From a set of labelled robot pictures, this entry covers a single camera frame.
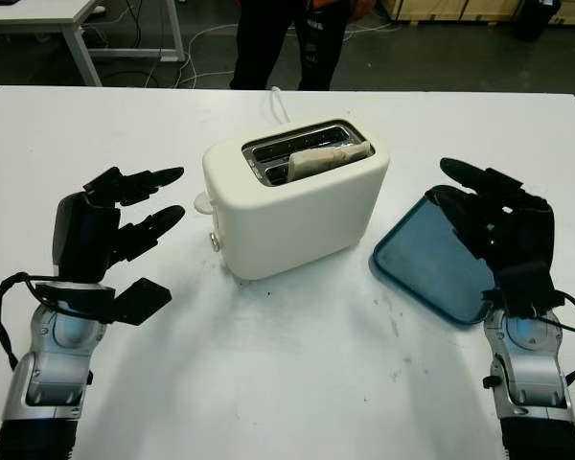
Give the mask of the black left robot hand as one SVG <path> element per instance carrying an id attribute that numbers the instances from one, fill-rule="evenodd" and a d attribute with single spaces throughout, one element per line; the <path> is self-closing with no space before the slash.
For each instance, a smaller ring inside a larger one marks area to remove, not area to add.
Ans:
<path id="1" fill-rule="evenodd" d="M 56 276 L 73 283 L 96 284 L 115 264 L 132 261 L 159 243 L 185 215 L 168 206 L 134 224 L 121 225 L 121 209 L 149 199 L 177 181 L 182 167 L 124 175 L 111 167 L 63 198 L 57 207 L 52 247 Z"/>

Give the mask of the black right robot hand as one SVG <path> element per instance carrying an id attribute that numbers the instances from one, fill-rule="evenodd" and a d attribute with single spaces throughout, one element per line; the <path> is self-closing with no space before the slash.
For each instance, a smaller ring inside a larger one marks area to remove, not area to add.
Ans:
<path id="1" fill-rule="evenodd" d="M 555 221 L 549 203 L 493 168 L 444 157 L 442 172 L 457 186 L 437 185 L 425 197 L 442 211 L 458 240 L 494 276 L 518 267 L 551 267 Z"/>

